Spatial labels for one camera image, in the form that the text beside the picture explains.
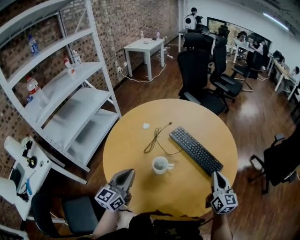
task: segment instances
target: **fluorescent ceiling light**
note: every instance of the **fluorescent ceiling light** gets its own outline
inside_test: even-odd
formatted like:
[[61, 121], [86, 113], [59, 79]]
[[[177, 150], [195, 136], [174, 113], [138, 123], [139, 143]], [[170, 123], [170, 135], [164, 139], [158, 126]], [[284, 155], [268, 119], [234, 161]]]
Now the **fluorescent ceiling light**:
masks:
[[277, 21], [275, 18], [271, 17], [270, 15], [263, 13], [267, 18], [271, 19], [272, 21], [276, 22], [279, 24], [281, 27], [283, 27], [285, 30], [289, 30], [286, 26], [284, 26], [281, 22]]

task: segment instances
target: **white mug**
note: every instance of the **white mug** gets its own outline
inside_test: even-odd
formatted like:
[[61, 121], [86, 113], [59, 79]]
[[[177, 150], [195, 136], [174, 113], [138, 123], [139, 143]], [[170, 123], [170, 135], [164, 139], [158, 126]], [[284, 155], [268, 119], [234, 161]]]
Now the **white mug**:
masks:
[[174, 164], [170, 164], [165, 157], [156, 157], [152, 162], [153, 171], [158, 174], [164, 174], [167, 170], [173, 169]]

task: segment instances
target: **white shelving unit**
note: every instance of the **white shelving unit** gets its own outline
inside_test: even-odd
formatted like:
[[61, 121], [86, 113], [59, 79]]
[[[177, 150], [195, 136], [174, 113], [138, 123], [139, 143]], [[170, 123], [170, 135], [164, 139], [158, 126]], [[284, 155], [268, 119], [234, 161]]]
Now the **white shelving unit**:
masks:
[[[76, 30], [74, 34], [66, 36], [59, 11], [70, 2], [71, 0], [46, 1], [24, 11], [0, 27], [0, 46], [3, 46], [30, 26], [58, 15], [64, 36], [25, 61], [9, 79], [4, 77], [0, 69], [0, 85], [19, 113], [41, 137], [70, 161], [89, 172], [88, 162], [114, 123], [121, 118], [121, 113], [104, 62], [91, 2], [85, 0], [86, 11], [84, 11], [87, 13], [90, 27], [82, 31]], [[69, 44], [90, 34], [95, 43], [99, 62], [82, 63], [77, 70], [76, 79], [71, 78], [66, 69], [55, 76], [43, 88], [49, 99], [46, 108], [39, 108], [36, 99], [23, 107], [13, 92], [15, 85], [51, 54], [63, 47], [67, 47], [69, 51]], [[97, 71], [103, 72], [108, 91], [98, 90], [86, 80]], [[82, 83], [86, 83], [89, 87], [79, 88]], [[52, 116], [57, 107], [75, 90], [77, 91], [74, 95]], [[101, 109], [106, 101], [114, 105], [116, 112]]]

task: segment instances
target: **shelf board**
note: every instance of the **shelf board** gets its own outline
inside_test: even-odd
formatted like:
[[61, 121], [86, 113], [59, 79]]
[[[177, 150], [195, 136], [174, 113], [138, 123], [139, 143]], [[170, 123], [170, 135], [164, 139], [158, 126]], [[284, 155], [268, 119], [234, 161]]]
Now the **shelf board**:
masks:
[[101, 109], [91, 118], [67, 152], [86, 166], [117, 119], [115, 112]]
[[57, 14], [59, 10], [68, 5], [71, 1], [72, 0], [49, 0], [20, 13], [0, 27], [0, 47], [4, 46], [29, 27]]
[[38, 128], [42, 127], [63, 100], [101, 68], [102, 65], [99, 62], [84, 62], [81, 64], [80, 72], [77, 73], [77, 79], [71, 78], [67, 73], [67, 69], [63, 70], [42, 89], [49, 99], [46, 108], [41, 109], [37, 99], [33, 99], [25, 106], [26, 115], [34, 120]]
[[51, 118], [44, 132], [66, 152], [110, 95], [103, 90], [79, 89]]
[[31, 71], [35, 66], [37, 66], [41, 61], [45, 60], [51, 54], [55, 53], [57, 50], [63, 48], [64, 46], [92, 33], [92, 29], [86, 29], [79, 31], [75, 34], [70, 35], [67, 38], [60, 39], [55, 43], [47, 46], [37, 55], [32, 56], [27, 61], [25, 61], [7, 80], [10, 88], [13, 88], [29, 71]]

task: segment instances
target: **black gadget on desk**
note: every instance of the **black gadget on desk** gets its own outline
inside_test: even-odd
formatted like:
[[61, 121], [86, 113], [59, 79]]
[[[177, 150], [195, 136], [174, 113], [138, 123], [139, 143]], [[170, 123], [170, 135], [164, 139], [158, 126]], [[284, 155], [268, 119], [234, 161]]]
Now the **black gadget on desk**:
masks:
[[223, 165], [184, 128], [178, 127], [169, 135], [209, 176], [223, 168]]

